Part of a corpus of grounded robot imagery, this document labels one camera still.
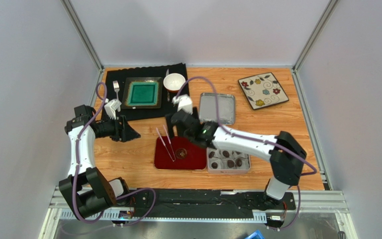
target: wooden table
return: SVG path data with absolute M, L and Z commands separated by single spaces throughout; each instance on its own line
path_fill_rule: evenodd
M 313 148 L 304 122 L 303 113 L 289 69 L 271 68 L 187 68 L 188 77 L 208 77 L 219 93 L 232 94 L 236 99 L 236 120 L 232 128 L 257 134 L 290 132 L 307 152 L 307 161 L 317 168 Z M 248 76 L 272 72 L 278 79 L 289 101 L 254 111 L 250 108 L 237 80 Z M 194 106 L 198 107 L 200 94 L 211 92 L 202 80 L 190 82 L 190 93 Z M 97 100 L 95 108 L 100 106 Z M 269 163 L 251 157 L 251 169 L 245 175 L 214 175 L 206 170 L 158 170 L 154 167 L 154 151 L 157 139 L 155 128 L 162 128 L 164 118 L 130 121 L 129 124 L 141 134 L 141 138 L 130 142 L 114 142 L 109 137 L 95 141 L 95 163 L 107 180 L 122 177 L 129 187 L 142 188 L 191 188 L 191 189 L 264 189 L 272 170 Z M 305 166 L 304 172 L 311 171 Z M 317 173 L 302 177 L 302 190 L 323 190 L 322 180 Z

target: black placemat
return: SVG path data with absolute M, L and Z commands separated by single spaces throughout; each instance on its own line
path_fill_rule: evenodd
M 107 98 L 109 100 L 116 98 L 116 92 L 113 89 L 113 81 L 117 81 L 120 86 L 119 99 L 123 98 L 123 89 L 125 86 L 126 78 L 128 77 L 162 77 L 166 76 L 166 71 L 169 69 L 169 73 L 178 73 L 188 79 L 187 68 L 185 64 L 176 64 L 170 66 L 156 66 L 156 67 L 137 67 L 131 69 L 123 69 L 117 71 L 108 71 L 105 79 L 107 85 Z M 171 93 L 170 102 L 168 102 L 168 91 L 163 87 L 162 89 L 162 107 L 159 109 L 122 109 L 120 112 L 116 112 L 117 116 L 124 115 L 128 121 L 131 120 L 143 120 L 164 117 L 167 114 L 175 113 L 177 106 L 172 104 L 172 98 L 176 93 Z M 190 95 L 188 85 L 184 87 L 181 95 Z M 103 109 L 103 117 L 107 117 L 106 112 Z

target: red plate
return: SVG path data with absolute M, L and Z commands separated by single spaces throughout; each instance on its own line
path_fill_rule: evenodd
M 172 149 L 169 145 L 167 136 L 163 136 L 163 141 L 168 147 L 169 153 L 173 157 Z M 176 153 L 176 160 L 173 162 L 162 144 L 160 138 L 156 140 L 156 153 L 154 154 L 154 166 L 157 169 L 187 169 L 203 170 L 206 168 L 206 150 L 190 143 L 186 138 L 173 137 L 171 139 L 172 148 Z M 184 158 L 180 158 L 180 152 L 186 151 Z

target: white wall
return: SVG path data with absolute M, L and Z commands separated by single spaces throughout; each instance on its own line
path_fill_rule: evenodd
M 72 0 L 105 65 L 293 65 L 328 0 Z
M 59 0 L 0 1 L 0 238 L 37 238 L 97 69 Z
M 359 238 L 382 238 L 382 1 L 341 0 L 299 75 Z

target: square plate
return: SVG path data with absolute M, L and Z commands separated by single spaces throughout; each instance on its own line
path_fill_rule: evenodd
M 122 109 L 158 109 L 162 106 L 161 77 L 126 78 Z
M 233 95 L 217 94 L 219 100 L 220 123 L 231 125 L 235 123 L 235 97 Z M 214 121 L 216 118 L 216 101 L 214 93 L 202 93 L 198 115 L 201 122 Z
M 289 100 L 272 72 L 240 79 L 238 84 L 254 110 Z

